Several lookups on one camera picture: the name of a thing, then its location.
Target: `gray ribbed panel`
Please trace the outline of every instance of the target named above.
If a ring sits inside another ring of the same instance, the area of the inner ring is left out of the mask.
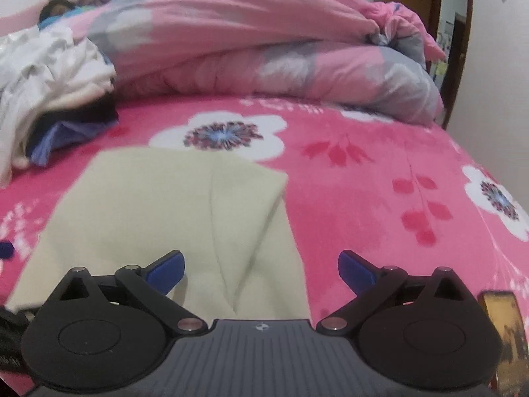
[[[346,339],[307,321],[219,321],[178,340],[150,375],[121,390],[84,397],[492,397],[485,386],[456,393],[417,391],[367,367]],[[39,388],[31,397],[71,394]]]

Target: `floral bedsheet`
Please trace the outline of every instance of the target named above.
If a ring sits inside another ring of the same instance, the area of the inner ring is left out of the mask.
[[[0,262],[2,300],[55,205],[97,152],[227,149],[288,174],[287,210],[314,321],[353,297],[337,270],[339,253],[352,249],[410,274],[452,267],[475,294],[512,290],[529,329],[529,217],[437,126],[281,98],[173,96],[119,111],[117,127],[55,154],[45,170],[15,175],[1,193],[0,239],[17,251]]]

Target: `pink headboard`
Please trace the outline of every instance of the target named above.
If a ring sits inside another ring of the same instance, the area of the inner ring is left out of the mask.
[[[38,24],[40,11],[47,3],[48,0],[42,0],[21,12],[0,18],[0,37]]]

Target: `khaki fabric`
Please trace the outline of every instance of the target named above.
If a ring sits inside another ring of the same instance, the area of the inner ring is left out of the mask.
[[[60,201],[8,307],[44,302],[71,267],[108,275],[178,249],[186,277],[170,296],[208,323],[309,318],[286,182],[229,152],[102,152]]]

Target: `black circular housing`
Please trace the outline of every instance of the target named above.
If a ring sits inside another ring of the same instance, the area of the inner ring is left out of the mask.
[[[145,375],[166,345],[161,324],[110,303],[49,304],[26,330],[22,355],[33,378],[58,390],[107,391]]]
[[[445,392],[486,383],[499,356],[498,335],[485,315],[469,303],[443,298],[373,315],[360,329],[358,346],[386,377]]]

